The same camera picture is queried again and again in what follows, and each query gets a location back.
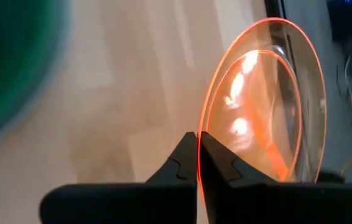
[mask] green object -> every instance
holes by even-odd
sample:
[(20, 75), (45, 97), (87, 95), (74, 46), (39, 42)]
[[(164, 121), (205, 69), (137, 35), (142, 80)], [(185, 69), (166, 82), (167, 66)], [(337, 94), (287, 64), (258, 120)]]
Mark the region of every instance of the green object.
[(62, 33), (62, 0), (0, 0), (0, 128), (47, 76)]

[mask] blurred green bowl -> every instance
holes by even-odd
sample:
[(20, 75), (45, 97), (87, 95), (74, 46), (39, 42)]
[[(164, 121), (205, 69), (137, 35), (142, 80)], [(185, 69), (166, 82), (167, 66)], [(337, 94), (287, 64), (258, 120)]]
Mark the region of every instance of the blurred green bowl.
[(65, 18), (63, 0), (0, 0), (0, 129), (50, 73)]

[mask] wooden floor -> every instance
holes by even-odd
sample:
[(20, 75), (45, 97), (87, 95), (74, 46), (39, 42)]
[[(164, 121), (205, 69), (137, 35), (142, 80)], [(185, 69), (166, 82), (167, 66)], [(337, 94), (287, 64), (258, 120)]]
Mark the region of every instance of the wooden floor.
[(225, 49), (265, 17), (257, 0), (70, 2), (64, 60), (0, 134), (0, 223), (38, 223), (59, 185), (145, 181), (197, 131)]

